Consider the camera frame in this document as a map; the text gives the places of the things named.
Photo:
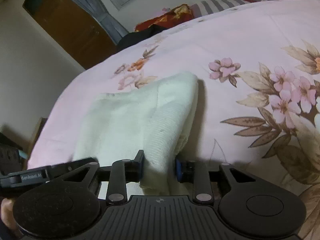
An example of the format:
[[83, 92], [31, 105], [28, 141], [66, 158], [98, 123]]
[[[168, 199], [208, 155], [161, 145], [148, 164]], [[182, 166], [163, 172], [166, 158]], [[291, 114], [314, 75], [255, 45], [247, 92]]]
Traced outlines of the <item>person's left hand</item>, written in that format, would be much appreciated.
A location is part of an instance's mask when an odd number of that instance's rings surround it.
[[17, 229], [12, 211], [14, 204], [15, 199], [4, 198], [1, 202], [1, 220], [12, 231]]

